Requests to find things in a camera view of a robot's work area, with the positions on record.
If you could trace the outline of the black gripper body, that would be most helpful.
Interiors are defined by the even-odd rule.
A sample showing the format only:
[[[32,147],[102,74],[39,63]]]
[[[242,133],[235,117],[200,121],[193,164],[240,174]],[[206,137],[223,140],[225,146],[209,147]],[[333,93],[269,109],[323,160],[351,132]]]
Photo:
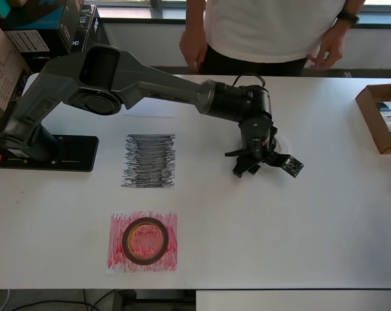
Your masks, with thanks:
[[[236,164],[232,169],[232,172],[238,178],[241,178],[243,174],[255,164],[265,163],[271,167],[280,166],[275,158],[272,159],[271,157],[263,157],[261,149],[259,149],[258,154],[255,154],[248,149],[239,149],[233,151],[232,156],[237,157]]]

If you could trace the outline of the person right hand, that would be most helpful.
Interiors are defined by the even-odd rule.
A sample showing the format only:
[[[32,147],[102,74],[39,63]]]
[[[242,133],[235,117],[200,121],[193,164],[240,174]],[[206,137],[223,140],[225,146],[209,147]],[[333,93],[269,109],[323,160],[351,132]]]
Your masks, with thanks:
[[[198,71],[204,62],[208,48],[205,31],[186,29],[181,36],[179,48],[188,67],[193,71]]]

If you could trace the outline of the person left hand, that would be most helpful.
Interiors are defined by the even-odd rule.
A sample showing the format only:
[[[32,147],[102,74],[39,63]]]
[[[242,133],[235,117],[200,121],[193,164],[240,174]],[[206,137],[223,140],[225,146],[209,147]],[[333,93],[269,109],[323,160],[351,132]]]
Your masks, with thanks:
[[[351,23],[339,20],[321,37],[318,53],[307,56],[313,69],[330,69],[342,59],[345,36],[350,28]]]

